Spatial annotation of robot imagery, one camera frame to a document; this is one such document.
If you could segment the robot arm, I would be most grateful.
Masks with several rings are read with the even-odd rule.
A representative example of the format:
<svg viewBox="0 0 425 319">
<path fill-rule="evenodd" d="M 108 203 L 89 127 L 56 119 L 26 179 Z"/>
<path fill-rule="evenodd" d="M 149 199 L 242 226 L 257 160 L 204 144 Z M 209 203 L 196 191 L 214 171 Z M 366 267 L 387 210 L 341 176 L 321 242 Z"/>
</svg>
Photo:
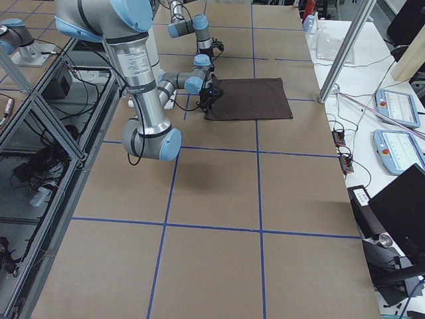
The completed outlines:
<svg viewBox="0 0 425 319">
<path fill-rule="evenodd" d="M 170 12 L 170 23 L 167 26 L 169 35 L 175 39 L 194 33 L 197 42 L 197 53 L 207 55 L 213 61 L 214 41 L 209 31 L 209 21 L 203 14 L 190 14 L 183 1 L 167 1 Z"/>
<path fill-rule="evenodd" d="M 195 34 L 199 53 L 190 72 L 166 72 L 155 77 L 147 47 L 153 11 L 149 1 L 57 1 L 56 28 L 81 41 L 102 43 L 109 63 L 131 94 L 136 116 L 127 121 L 122 144 L 138 158 L 174 160 L 181 132 L 164 116 L 174 91 L 205 95 L 213 87 L 213 38 L 205 15 L 185 18 L 180 1 L 170 1 L 173 38 Z"/>
</svg>

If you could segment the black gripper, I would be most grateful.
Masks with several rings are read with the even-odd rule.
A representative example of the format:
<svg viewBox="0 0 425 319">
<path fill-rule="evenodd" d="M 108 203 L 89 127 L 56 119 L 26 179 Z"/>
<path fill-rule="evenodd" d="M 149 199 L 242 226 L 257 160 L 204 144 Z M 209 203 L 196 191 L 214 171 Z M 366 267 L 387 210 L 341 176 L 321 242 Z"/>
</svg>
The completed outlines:
<svg viewBox="0 0 425 319">
<path fill-rule="evenodd" d="M 209 109 L 220 98 L 220 87 L 211 86 L 200 91 L 199 108 L 205 113 L 209 113 Z"/>
<path fill-rule="evenodd" d="M 199 49 L 198 66 L 210 66 L 213 63 L 213 49 Z"/>
</svg>

